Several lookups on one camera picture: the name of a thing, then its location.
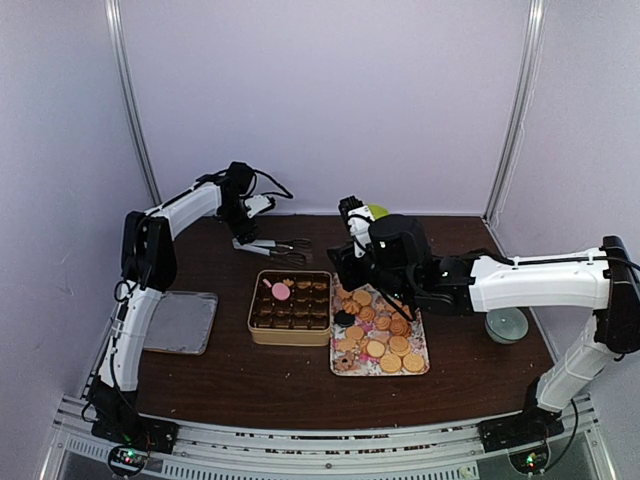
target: metal bar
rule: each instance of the metal bar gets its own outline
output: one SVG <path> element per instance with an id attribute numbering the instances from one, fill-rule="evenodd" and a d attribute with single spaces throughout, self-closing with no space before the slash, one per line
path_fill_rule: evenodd
<path id="1" fill-rule="evenodd" d="M 127 109 L 127 120 L 131 137 L 138 157 L 138 163 L 142 170 L 145 185 L 149 196 L 153 200 L 154 205 L 162 203 L 158 183 L 151 167 L 149 160 L 149 152 L 147 144 L 142 132 L 142 124 L 140 122 L 140 114 L 133 92 L 133 82 L 131 80 L 131 70 L 129 68 L 129 59 L 125 47 L 124 30 L 122 28 L 122 18 L 120 16 L 120 0 L 106 0 L 107 23 L 109 25 L 109 33 L 111 34 L 111 42 L 113 43 L 113 51 L 116 56 L 118 72 L 120 74 L 120 86 L 124 97 L 125 107 Z"/>
<path id="2" fill-rule="evenodd" d="M 535 78 L 538 55 L 540 51 L 540 40 L 542 39 L 542 25 L 544 21 L 546 0 L 531 0 L 529 8 L 529 22 L 525 35 L 522 61 L 520 64 L 520 76 L 516 88 L 516 96 L 509 119 L 509 126 L 498 171 L 491 189 L 491 195 L 487 204 L 484 218 L 489 225 L 495 226 L 500 213 L 500 203 L 504 198 L 509 186 L 509 178 L 515 164 L 517 147 L 520 141 L 520 131 L 524 114 L 531 97 L 531 85 Z"/>

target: cookie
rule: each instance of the cookie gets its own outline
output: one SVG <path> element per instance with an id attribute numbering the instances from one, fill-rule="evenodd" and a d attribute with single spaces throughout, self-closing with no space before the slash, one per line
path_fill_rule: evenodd
<path id="1" fill-rule="evenodd" d="M 342 300 L 347 300 L 351 298 L 352 293 L 347 292 L 344 288 L 342 288 L 342 286 L 340 286 L 338 287 L 338 290 L 336 290 L 336 295 L 340 297 Z"/>
<path id="2" fill-rule="evenodd" d="M 364 338 L 364 330 L 356 325 L 347 328 L 347 331 L 344 334 L 348 339 L 353 339 L 353 341 L 362 340 Z"/>
<path id="3" fill-rule="evenodd" d="M 380 368 L 385 373 L 397 373 L 402 369 L 402 360 L 399 356 L 388 353 L 380 359 Z"/>
<path id="4" fill-rule="evenodd" d="M 402 335 L 405 333 L 407 328 L 407 321 L 402 318 L 396 318 L 395 320 L 391 319 L 391 325 L 389 326 L 389 330 L 394 335 Z"/>
<path id="5" fill-rule="evenodd" d="M 376 311 L 371 307 L 362 307 L 358 316 L 363 322 L 371 323 L 376 318 Z"/>
<path id="6" fill-rule="evenodd" d="M 333 362 L 333 368 L 337 372 L 346 372 L 347 370 L 351 370 L 355 359 L 355 353 L 347 352 L 342 357 L 335 359 L 335 361 Z"/>
<path id="7" fill-rule="evenodd" d="M 389 349 L 393 353 L 402 352 L 403 350 L 406 350 L 407 348 L 410 348 L 410 346 L 409 346 L 409 342 L 407 341 L 406 338 L 395 336 L 395 337 L 391 337 L 389 339 Z"/>
<path id="8" fill-rule="evenodd" d="M 380 358 L 387 351 L 387 347 L 384 344 L 378 342 L 377 340 L 370 340 L 367 344 L 367 354 L 370 357 Z"/>
<path id="9" fill-rule="evenodd" d="M 374 306 L 376 308 L 376 311 L 378 311 L 379 313 L 387 311 L 387 303 L 380 297 L 378 297 Z"/>
<path id="10" fill-rule="evenodd" d="M 371 301 L 373 300 L 371 294 L 366 290 L 358 290 L 354 292 L 353 299 L 363 307 L 368 307 L 369 305 L 371 305 Z"/>
<path id="11" fill-rule="evenodd" d="M 336 350 L 339 352 L 348 352 L 356 348 L 356 340 L 353 338 L 343 338 L 336 345 Z"/>
<path id="12" fill-rule="evenodd" d="M 402 302 L 400 302 L 400 300 L 396 300 L 396 299 L 392 298 L 391 301 L 393 303 L 395 303 L 398 306 L 398 308 L 402 308 L 403 307 Z M 397 312 L 397 310 L 394 308 L 394 306 L 391 305 L 390 303 L 387 303 L 385 305 L 385 308 L 386 308 L 387 312 Z"/>
<path id="13" fill-rule="evenodd" d="M 399 352 L 395 351 L 395 350 L 392 350 L 391 353 L 395 353 L 400 358 L 406 357 L 407 355 L 409 355 L 411 353 L 411 345 L 409 345 L 407 348 L 405 348 L 404 350 L 401 350 Z"/>
<path id="14" fill-rule="evenodd" d="M 336 325 L 340 325 L 341 327 L 350 327 L 351 325 L 356 323 L 356 317 L 355 315 L 348 314 L 344 310 L 340 310 L 333 316 L 333 323 L 335 323 Z"/>
<path id="15" fill-rule="evenodd" d="M 381 331 L 389 330 L 391 317 L 378 317 L 375 319 L 376 328 Z"/>
<path id="16" fill-rule="evenodd" d="M 360 353 L 364 353 L 365 355 L 367 355 L 367 345 L 369 344 L 370 340 L 367 337 L 364 337 L 362 340 L 360 340 L 358 342 L 358 346 L 360 347 Z"/>
<path id="17" fill-rule="evenodd" d="M 345 312 L 350 313 L 351 315 L 357 315 L 360 313 L 360 309 L 362 307 L 355 300 L 347 299 L 342 301 L 342 308 Z"/>
<path id="18" fill-rule="evenodd" d="M 378 342 L 386 345 L 389 341 L 389 332 L 372 332 L 371 340 L 377 340 Z"/>
<path id="19" fill-rule="evenodd" d="M 411 373 L 420 373 L 424 367 L 424 357 L 417 353 L 410 353 L 402 359 L 402 365 Z"/>
<path id="20" fill-rule="evenodd" d="M 398 320 L 403 320 L 403 321 L 405 321 L 405 322 L 407 321 L 407 319 L 406 319 L 406 318 L 404 318 L 404 317 L 402 316 L 402 314 L 400 314 L 400 313 L 398 313 L 398 312 L 395 312 L 395 313 L 393 313 L 393 314 L 391 315 L 391 320 L 396 320 L 396 319 L 398 319 Z"/>

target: black cable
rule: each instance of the black cable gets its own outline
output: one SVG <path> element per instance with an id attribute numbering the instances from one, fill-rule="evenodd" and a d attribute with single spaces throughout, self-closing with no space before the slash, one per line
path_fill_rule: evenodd
<path id="1" fill-rule="evenodd" d="M 373 223 L 373 220 L 371 220 L 368 217 L 365 217 L 364 215 L 360 215 L 359 213 L 351 213 L 351 214 L 349 214 L 349 218 L 360 218 L 360 219 L 364 220 L 365 222 L 367 222 L 369 225 L 371 225 Z"/>
<path id="2" fill-rule="evenodd" d="M 82 417 L 82 420 L 84 420 L 87 423 L 97 423 L 97 420 L 88 420 L 87 417 L 84 416 L 84 414 L 87 413 L 87 410 L 89 409 L 90 406 L 91 406 L 91 402 L 87 402 L 87 404 L 84 407 L 82 407 L 80 416 Z"/>
<path id="3" fill-rule="evenodd" d="M 490 257 L 498 263 L 502 263 L 509 266 L 516 266 L 516 262 L 514 262 L 511 258 L 504 257 L 502 255 L 490 252 L 486 249 L 478 249 L 472 250 L 469 254 L 481 254 Z M 640 265 L 632 262 L 631 260 L 627 260 L 625 258 L 618 257 L 607 257 L 607 256 L 598 256 L 598 257 L 561 257 L 561 258 L 545 258 L 540 260 L 525 260 L 522 262 L 518 262 L 517 266 L 525 266 L 525 265 L 549 265 L 554 263 L 570 263 L 570 262 L 596 262 L 596 261 L 607 261 L 607 262 L 617 262 L 622 263 L 634 270 L 640 272 Z"/>
<path id="4" fill-rule="evenodd" d="M 273 183 L 276 187 L 278 187 L 280 189 L 280 192 L 264 192 L 261 195 L 275 195 L 275 196 L 278 196 L 278 197 L 288 198 L 289 200 L 291 200 L 293 198 L 293 193 L 291 193 L 289 190 L 287 190 L 284 185 L 282 185 L 280 182 L 278 182 L 271 175 L 269 175 L 268 173 L 265 173 L 265 172 L 263 172 L 261 170 L 257 170 L 257 169 L 254 169 L 253 171 L 255 173 L 257 173 L 258 175 L 262 175 L 263 177 L 269 179 L 271 181 L 271 183 Z"/>
<path id="5" fill-rule="evenodd" d="M 118 289 L 122 286 L 125 285 L 127 287 L 127 293 L 124 297 L 119 297 L 118 296 Z M 131 297 L 131 295 L 133 295 L 133 289 L 134 287 L 131 287 L 131 285 L 129 285 L 129 282 L 127 282 L 126 280 L 119 280 L 118 283 L 116 283 L 116 286 L 113 289 L 113 299 L 118 302 L 118 303 L 124 303 L 127 300 L 127 297 Z"/>
<path id="6" fill-rule="evenodd" d="M 405 311 L 402 310 L 398 306 L 398 304 L 394 302 L 386 293 L 384 293 L 382 290 L 378 290 L 378 292 L 380 293 L 380 296 L 384 298 L 385 302 L 391 305 L 400 315 L 402 315 L 405 318 L 405 320 L 407 320 L 407 322 L 413 322 L 412 318 L 409 315 L 407 315 Z"/>
<path id="7" fill-rule="evenodd" d="M 578 432 L 579 415 L 578 415 L 578 407 L 576 406 L 576 402 L 573 399 L 571 399 L 571 406 L 573 407 L 573 413 L 575 413 L 575 415 L 576 415 L 576 420 L 575 420 L 575 423 L 573 424 L 573 432 L 571 432 L 571 436 L 569 437 L 569 441 L 567 442 L 567 445 L 565 445 L 564 450 L 562 450 L 562 453 L 560 453 L 560 455 L 558 455 L 558 458 L 556 458 L 553 462 L 551 462 L 551 465 L 549 465 L 548 467 L 545 467 L 545 469 L 544 469 L 544 473 L 545 474 L 549 470 L 554 468 L 558 463 L 560 463 L 560 460 L 562 460 L 562 457 L 565 456 L 565 454 L 569 451 L 569 448 L 573 444 L 574 438 L 576 438 L 576 433 Z"/>

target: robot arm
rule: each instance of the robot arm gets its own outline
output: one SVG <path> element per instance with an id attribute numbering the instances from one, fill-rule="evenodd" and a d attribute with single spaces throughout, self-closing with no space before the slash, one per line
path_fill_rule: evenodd
<path id="1" fill-rule="evenodd" d="M 114 292 L 116 318 L 89 393 L 97 413 L 94 435 L 139 450 L 171 451 L 177 425 L 141 417 L 135 403 L 147 329 L 162 293 L 177 273 L 173 241 L 199 218 L 217 215 L 229 226 L 236 243 L 251 245 L 259 233 L 254 217 L 275 206 L 271 197 L 250 195 L 255 175 L 251 167 L 234 162 L 218 174 L 199 178 L 162 205 L 127 215 L 122 280 Z"/>
<path id="2" fill-rule="evenodd" d="M 375 220 L 354 197 L 342 200 L 339 208 L 352 242 L 328 253 L 347 290 L 369 283 L 412 310 L 449 316 L 507 307 L 592 309 L 563 359 L 530 385 L 523 411 L 480 425 L 486 451 L 560 433 L 556 420 L 573 396 L 617 355 L 640 349 L 640 283 L 631 268 L 637 266 L 617 237 L 569 255 L 436 257 L 416 219 L 388 215 Z"/>

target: brown table surface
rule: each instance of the brown table surface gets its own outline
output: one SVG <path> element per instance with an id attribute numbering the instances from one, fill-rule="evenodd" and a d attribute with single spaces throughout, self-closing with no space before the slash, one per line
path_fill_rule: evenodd
<path id="1" fill-rule="evenodd" d="M 495 244 L 479 218 L 421 219 L 435 254 Z M 312 269 L 331 271 L 325 250 L 347 239 L 339 217 L 259 219 L 262 238 L 313 241 Z M 201 356 L 144 352 L 138 407 L 164 417 L 255 428 L 342 429 L 424 425 L 495 415 L 522 407 L 527 385 L 552 361 L 536 324 L 511 346 L 494 343 L 484 315 L 425 316 L 431 370 L 422 376 L 338 377 L 328 347 L 256 345 L 247 315 L 266 257 L 234 251 L 231 235 L 212 219 L 176 241 L 172 290 L 216 292 L 219 307 Z M 289 269 L 286 266 L 276 268 Z"/>

